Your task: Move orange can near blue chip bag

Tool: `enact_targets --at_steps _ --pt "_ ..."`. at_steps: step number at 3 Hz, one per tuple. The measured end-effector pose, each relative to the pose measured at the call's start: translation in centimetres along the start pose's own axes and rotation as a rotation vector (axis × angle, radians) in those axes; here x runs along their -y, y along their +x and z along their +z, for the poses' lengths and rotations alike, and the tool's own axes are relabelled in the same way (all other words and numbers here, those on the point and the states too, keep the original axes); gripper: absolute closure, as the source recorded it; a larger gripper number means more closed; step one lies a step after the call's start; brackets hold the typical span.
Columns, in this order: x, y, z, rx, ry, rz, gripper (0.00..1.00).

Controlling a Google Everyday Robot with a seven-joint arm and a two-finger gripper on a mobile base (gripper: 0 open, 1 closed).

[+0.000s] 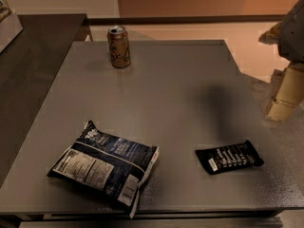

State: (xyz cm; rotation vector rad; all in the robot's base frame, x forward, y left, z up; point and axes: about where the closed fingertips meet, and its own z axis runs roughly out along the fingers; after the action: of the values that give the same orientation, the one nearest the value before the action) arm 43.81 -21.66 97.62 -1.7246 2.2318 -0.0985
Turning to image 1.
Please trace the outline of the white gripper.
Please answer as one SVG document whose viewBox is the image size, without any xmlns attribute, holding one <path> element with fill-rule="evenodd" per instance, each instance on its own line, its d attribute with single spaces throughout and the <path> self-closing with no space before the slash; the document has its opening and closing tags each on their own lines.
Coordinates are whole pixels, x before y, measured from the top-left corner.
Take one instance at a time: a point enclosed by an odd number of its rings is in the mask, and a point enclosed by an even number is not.
<svg viewBox="0 0 304 228">
<path fill-rule="evenodd" d="M 283 71 L 275 70 L 272 77 L 271 101 L 265 116 L 275 122 L 285 121 L 304 100 L 304 0 L 297 3 L 284 17 L 262 33 L 258 41 L 277 45 L 279 55 L 290 63 Z"/>
</svg>

